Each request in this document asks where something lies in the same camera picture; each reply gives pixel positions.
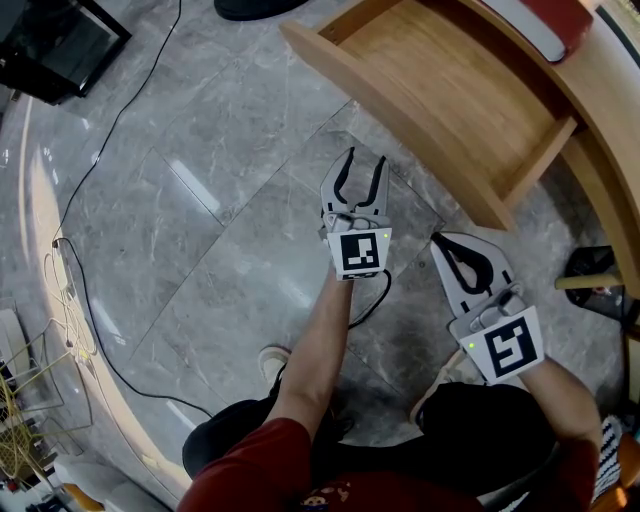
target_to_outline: gray marble tile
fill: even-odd
[[[70,233],[83,263],[98,328],[116,364],[131,356],[222,231],[155,151],[128,176],[100,174],[87,182],[68,219],[63,233]]]
[[[460,206],[436,177],[358,102],[350,101],[331,120],[350,132],[377,154],[396,165],[396,172],[444,219],[451,219]]]
[[[162,339],[145,339],[124,369],[125,378],[146,393],[175,396],[215,415],[226,404]],[[142,397],[117,381],[134,415],[163,455],[182,465],[182,446],[191,431],[209,418],[179,402]]]
[[[158,145],[224,224],[346,97],[271,32],[216,76]]]
[[[397,278],[373,315],[353,329],[349,347],[410,402],[433,383],[458,346],[429,247]]]
[[[345,135],[347,144],[354,142]],[[228,403],[264,396],[267,390],[255,366],[259,350],[273,343],[292,346],[302,332],[329,255],[317,235],[320,198],[294,176],[304,177],[303,168],[316,162],[312,155],[327,159],[327,153],[341,152],[343,137],[321,132],[289,160],[223,233],[149,333],[172,345]],[[358,153],[363,162],[376,160],[364,147]],[[398,232],[404,233],[393,249],[399,273],[426,244],[427,228],[439,221],[398,181],[390,206],[398,212]],[[407,200],[408,194],[415,199]],[[408,210],[413,215],[400,213],[400,204],[413,202]],[[420,227],[408,233],[414,223]]]

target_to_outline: marble floor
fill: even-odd
[[[311,0],[278,18],[231,23],[210,0],[183,0],[152,79],[121,117],[62,229],[84,265],[97,329],[116,367],[140,390],[212,414],[265,396],[256,356],[267,344],[292,347],[300,335],[328,265],[317,235],[320,182],[355,146],[354,197],[365,193],[380,155],[392,166],[394,281],[376,313],[349,335],[337,391],[340,414],[355,420],[348,442],[388,445],[416,435],[407,411],[456,349],[428,248],[441,229],[503,248],[539,308],[548,353],[589,386],[603,410],[611,407],[623,378],[618,326],[553,288],[575,247],[602,241],[563,162],[518,207],[517,233],[475,227],[405,148],[301,62],[277,30],[290,18],[313,25],[340,3]],[[86,99],[52,107],[23,96],[9,105],[0,132],[0,297],[15,301],[29,337],[50,316],[41,248],[146,77],[177,9],[177,0],[101,4],[133,34],[124,52]],[[358,283],[353,314],[383,287],[382,278]],[[68,365],[54,379],[65,400],[59,422],[86,424],[77,371]],[[153,442],[179,465],[183,441],[205,416],[116,382]],[[92,414],[93,427],[73,434],[77,443],[174,506],[107,411]]]

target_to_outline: electrical wire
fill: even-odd
[[[358,317],[349,324],[349,329],[353,329],[354,327],[357,327],[362,322],[364,322],[367,318],[369,318],[371,314],[376,310],[376,308],[380,305],[380,303],[384,300],[384,298],[387,296],[387,293],[389,293],[389,289],[391,288],[391,273],[387,269],[384,269],[382,272],[384,273],[385,276],[387,276],[387,286],[385,287],[380,297],[378,297],[378,299],[373,303],[373,305],[369,309],[367,309],[366,311],[358,315]]]
[[[53,255],[51,255],[51,254],[47,254],[47,256],[48,256],[48,257],[53,258]],[[55,272],[55,266],[53,267],[53,271],[54,271],[54,275],[55,275],[55,278],[56,278],[56,284],[58,285],[58,289],[61,289],[61,287],[60,287],[60,282],[58,281],[58,276],[57,276],[57,274],[56,274],[56,272]],[[46,265],[45,265],[45,279],[47,279],[47,275],[46,275]],[[72,285],[74,286],[74,289],[77,289],[77,287],[75,286],[75,283],[73,282],[73,276],[70,276],[70,279],[71,279]],[[69,314],[69,315],[71,315],[71,316],[72,316],[72,318],[75,318],[75,321],[76,321],[76,324],[77,324],[77,325],[76,325],[76,327],[77,327],[77,328],[78,328],[78,330],[80,331],[80,322],[79,322],[79,320],[78,320],[78,318],[77,318],[76,313],[74,312],[74,310],[73,310],[73,308],[72,308],[72,306],[71,306],[71,304],[72,304],[72,305],[73,305],[73,306],[75,306],[76,308],[80,309],[80,308],[79,308],[79,306],[78,306],[78,304],[77,304],[77,301],[76,301],[76,300],[74,300],[72,297],[70,297],[68,294],[64,294],[64,293],[62,293],[62,291],[61,291],[60,296],[58,297],[58,296],[57,296],[57,295],[56,295],[56,294],[55,294],[55,293],[54,293],[54,292],[49,288],[48,279],[47,279],[46,285],[47,285],[47,288],[49,289],[49,292],[50,292],[50,293],[54,296],[54,298],[55,298],[58,302],[60,302],[60,303],[62,304],[62,306],[65,308],[65,317],[66,317],[66,318],[68,318],[68,314]],[[61,327],[66,327],[67,332],[68,332],[68,328],[69,328],[69,326],[68,326],[68,325],[66,325],[66,326],[65,326],[62,322],[59,322],[59,321],[58,321],[58,320],[56,320],[55,318],[51,318],[51,319],[49,319],[49,322],[47,323],[47,326],[46,326],[46,328],[45,328],[45,331],[46,331],[46,329],[49,327],[49,325],[50,325],[52,322],[53,322],[53,323],[56,323],[56,324],[58,324],[58,325],[60,325]],[[82,337],[81,337],[81,336],[79,336],[78,334],[74,333],[74,334],[76,334],[76,338],[75,338],[76,344],[77,344],[77,345],[80,345],[80,347],[82,348],[82,350],[84,350],[84,351],[85,351],[85,352],[87,352],[88,354],[96,354],[96,353],[97,353],[97,347],[96,347],[96,345],[95,345],[95,342],[93,343],[93,349],[92,349],[92,348],[89,348],[89,347],[87,346],[87,343],[86,343],[86,341],[87,341],[87,340],[86,340],[86,335],[85,335],[84,329],[81,329],[81,332],[82,332]],[[42,336],[42,337],[44,338],[44,332],[43,332],[42,334],[40,334],[38,337],[40,337],[40,336]],[[86,384],[85,384],[85,382],[84,382],[84,379],[83,379],[83,377],[82,377],[82,372],[80,371],[80,368],[79,368],[79,365],[78,365],[78,358],[79,358],[79,356],[84,356],[84,355],[83,355],[83,354],[76,353],[76,354],[75,354],[75,356],[76,356],[75,363],[76,363],[76,368],[78,368],[78,375],[80,376],[80,380],[81,380],[81,382],[82,382],[82,386],[83,386],[83,388],[85,389],[85,395],[87,396],[87,404],[88,404],[88,407],[89,407],[89,415],[90,415],[90,422],[89,422],[89,423],[90,423],[90,425],[88,425],[88,426],[91,426],[91,425],[93,424],[93,412],[92,412],[92,407],[91,407],[91,401],[89,400],[89,396],[87,395],[87,391],[86,391]],[[163,489],[163,490],[164,490],[164,491],[165,491],[169,496],[171,496],[171,497],[176,501],[176,503],[177,503],[177,502],[179,502],[180,500],[178,499],[178,497],[177,497],[175,494],[173,494],[173,493],[171,492],[171,490],[170,490],[170,489],[169,489],[169,488],[168,488],[164,483],[162,483],[162,481],[161,481],[161,480],[160,480],[160,479],[159,479],[159,478],[158,478],[158,477],[153,473],[153,471],[151,471],[151,470],[146,466],[145,462],[142,460],[142,458],[141,458],[141,457],[138,455],[138,453],[135,451],[135,449],[133,448],[132,444],[129,442],[129,439],[127,438],[126,434],[124,433],[124,431],[123,431],[123,430],[122,430],[122,428],[120,427],[120,424],[118,423],[118,420],[116,419],[116,416],[115,416],[115,414],[114,414],[113,410],[111,409],[111,405],[109,404],[109,400],[107,399],[107,396],[106,396],[106,394],[105,394],[105,392],[104,392],[104,389],[102,388],[102,383],[100,382],[100,378],[98,377],[98,375],[97,375],[97,374],[93,374],[93,377],[94,377],[94,379],[95,379],[95,381],[96,381],[96,383],[97,383],[97,385],[98,385],[98,390],[100,391],[100,396],[102,397],[102,400],[103,400],[103,402],[104,402],[104,404],[105,404],[105,406],[106,406],[106,408],[107,408],[107,411],[108,411],[108,413],[109,413],[109,417],[111,418],[111,421],[113,421],[113,424],[115,425],[116,430],[118,431],[118,433],[120,434],[120,436],[122,436],[122,439],[124,440],[125,444],[126,444],[126,445],[127,445],[127,447],[129,448],[129,450],[131,451],[131,453],[133,454],[133,456],[134,456],[134,457],[137,459],[137,461],[142,465],[142,467],[144,467],[144,468],[149,472],[149,474],[150,474],[150,475],[151,475],[151,477],[156,481],[156,483],[157,483],[160,487],[162,487],[162,489]]]
[[[58,229],[56,229],[56,232],[53,235],[53,239],[54,240],[58,236],[58,233],[60,232],[60,229],[62,229],[62,224],[64,223],[65,219],[67,218],[67,214],[69,213],[69,208],[71,207],[71,203],[73,202],[73,199],[76,197],[76,194],[78,193],[78,190],[80,190],[80,188],[82,187],[83,183],[87,180],[89,175],[96,168],[96,166],[98,165],[98,162],[100,162],[100,157],[102,156],[102,153],[104,152],[104,148],[107,146],[107,142],[109,142],[109,139],[111,138],[111,135],[113,134],[113,130],[115,129],[116,125],[118,124],[118,121],[120,120],[120,116],[138,98],[138,96],[142,92],[142,89],[144,89],[145,85],[147,85],[147,82],[151,79],[151,75],[153,75],[153,72],[155,71],[156,66],[158,65],[158,61],[160,60],[160,56],[162,55],[164,47],[169,42],[169,38],[171,37],[171,34],[173,34],[173,31],[175,30],[176,25],[180,21],[181,17],[182,17],[182,0],[178,0],[178,16],[176,17],[176,20],[173,22],[173,25],[171,25],[171,30],[169,30],[169,33],[167,34],[167,37],[165,38],[164,42],[162,43],[162,46],[160,47],[160,51],[158,52],[158,55],[156,56],[156,59],[153,62],[153,66],[151,66],[151,71],[149,71],[149,74],[147,75],[147,78],[145,79],[144,82],[142,82],[142,85],[140,86],[138,91],[133,95],[133,97],[129,100],[129,102],[124,107],[122,107],[120,109],[120,112],[118,112],[118,115],[116,116],[115,121],[111,125],[111,129],[107,133],[107,137],[104,139],[104,143],[102,144],[102,147],[100,148],[100,151],[98,151],[98,155],[96,156],[95,161],[93,162],[93,165],[89,168],[87,173],[80,180],[80,183],[78,183],[78,185],[76,185],[76,188],[73,190],[73,193],[71,194],[71,197],[69,198],[69,202],[67,203],[67,207],[65,208],[64,213],[62,214],[62,218],[60,219],[60,225],[58,226]]]
[[[168,395],[156,395],[153,393],[146,393],[144,391],[140,391],[139,389],[137,389],[133,384],[131,384],[127,379],[124,378],[124,376],[116,369],[115,365],[111,362],[111,359],[109,359],[109,356],[107,354],[107,351],[104,348],[104,344],[102,343],[102,338],[100,337],[100,333],[98,332],[98,326],[95,320],[95,317],[93,315],[93,308],[91,307],[91,302],[89,301],[89,293],[87,292],[87,279],[84,273],[84,267],[82,266],[82,262],[80,261],[80,258],[78,257],[78,253],[76,252],[76,248],[73,246],[73,243],[71,243],[71,240],[69,240],[66,237],[60,237],[60,238],[56,238],[54,240],[54,248],[59,248],[59,243],[60,242],[66,242],[69,247],[71,248],[71,252],[73,253],[73,257],[76,260],[76,263],[78,264],[78,268],[80,269],[80,275],[82,276],[82,287],[84,289],[84,298],[85,298],[85,302],[87,303],[87,310],[89,312],[89,317],[91,318],[91,324],[93,327],[93,331],[96,335],[96,340],[98,340],[98,345],[100,346],[100,350],[102,351],[102,355],[104,356],[105,361],[107,362],[107,364],[109,365],[109,367],[111,368],[111,370],[113,370],[113,373],[115,373],[118,378],[129,388],[131,389],[131,391],[133,391],[134,393],[140,395],[140,396],[145,396],[147,398],[159,398],[162,400],[171,400],[173,402],[179,402],[183,405],[186,405],[187,407],[191,407],[193,409],[197,409],[198,411],[202,412],[203,414],[207,415],[209,418],[213,418],[213,416],[211,415],[211,413],[209,413],[207,410],[205,410],[203,407],[200,407],[199,405],[195,405],[192,404],[190,402],[187,402],[186,400],[182,400],[181,398],[177,398],[174,396],[168,396]]]

